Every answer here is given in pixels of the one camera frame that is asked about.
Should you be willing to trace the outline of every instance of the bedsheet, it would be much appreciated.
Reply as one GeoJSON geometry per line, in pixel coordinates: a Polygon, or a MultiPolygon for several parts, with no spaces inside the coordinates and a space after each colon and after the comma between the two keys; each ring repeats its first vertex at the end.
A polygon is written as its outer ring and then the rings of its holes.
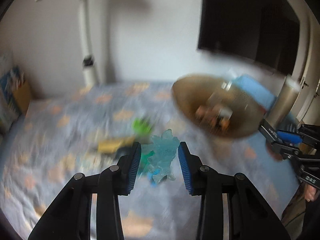
{"type": "Polygon", "coordinates": [[[3,135],[3,139],[0,142],[0,174],[3,173],[5,163],[10,156],[13,141],[17,133],[23,128],[24,116],[21,115],[16,122],[10,128],[10,132],[3,135]]]}
{"type": "MultiPolygon", "coordinates": [[[[237,140],[204,134],[177,110],[171,86],[121,83],[31,103],[0,183],[0,207],[23,239],[75,173],[97,174],[117,162],[94,148],[103,139],[133,135],[132,121],[137,117],[150,118],[155,135],[172,129],[192,154],[216,171],[246,174],[281,216],[298,186],[290,164],[275,163],[258,132],[237,140]]],[[[146,177],[139,177],[131,194],[119,197],[126,239],[195,239],[200,197],[185,189],[177,155],[171,167],[174,181],[153,187],[146,177]]],[[[93,195],[91,239],[96,238],[95,203],[93,195]]]]}

